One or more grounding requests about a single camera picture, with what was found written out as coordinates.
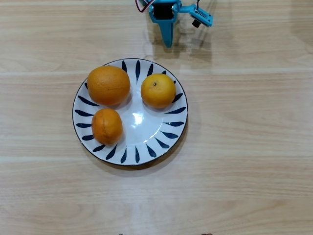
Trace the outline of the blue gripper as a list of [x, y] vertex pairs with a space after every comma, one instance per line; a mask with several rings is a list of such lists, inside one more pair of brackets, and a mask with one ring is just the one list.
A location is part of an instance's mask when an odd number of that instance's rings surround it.
[[174, 22], [181, 7], [180, 0], [154, 0], [149, 6], [152, 22], [159, 25], [162, 39], [167, 48], [171, 48], [174, 37]]

